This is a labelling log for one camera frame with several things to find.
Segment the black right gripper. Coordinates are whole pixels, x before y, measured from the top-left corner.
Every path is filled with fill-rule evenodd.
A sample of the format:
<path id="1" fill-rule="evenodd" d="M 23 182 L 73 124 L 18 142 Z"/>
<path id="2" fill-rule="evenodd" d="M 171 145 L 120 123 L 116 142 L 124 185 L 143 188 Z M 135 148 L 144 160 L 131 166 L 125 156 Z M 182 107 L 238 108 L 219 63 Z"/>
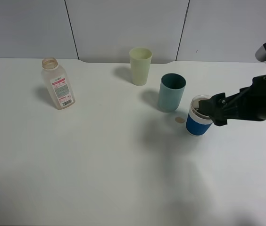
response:
<path id="1" fill-rule="evenodd" d="M 227 119 L 266 120 L 266 75 L 254 77 L 252 85 L 225 98 L 225 93 L 199 101 L 198 112 L 209 116 L 216 126 L 227 125 Z"/>

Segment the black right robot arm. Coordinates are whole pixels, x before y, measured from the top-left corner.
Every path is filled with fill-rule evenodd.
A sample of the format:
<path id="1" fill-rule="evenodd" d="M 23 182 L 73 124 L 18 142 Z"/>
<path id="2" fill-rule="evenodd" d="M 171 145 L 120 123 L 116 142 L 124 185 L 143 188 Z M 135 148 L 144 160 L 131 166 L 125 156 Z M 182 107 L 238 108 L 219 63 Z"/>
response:
<path id="1" fill-rule="evenodd" d="M 266 43 L 255 54 L 260 62 L 266 61 Z M 246 121 L 266 120 L 266 75 L 252 79 L 249 87 L 241 88 L 239 93 L 227 97 L 225 93 L 200 100 L 198 111 L 208 116 L 216 126 L 224 126 L 228 119 Z"/>

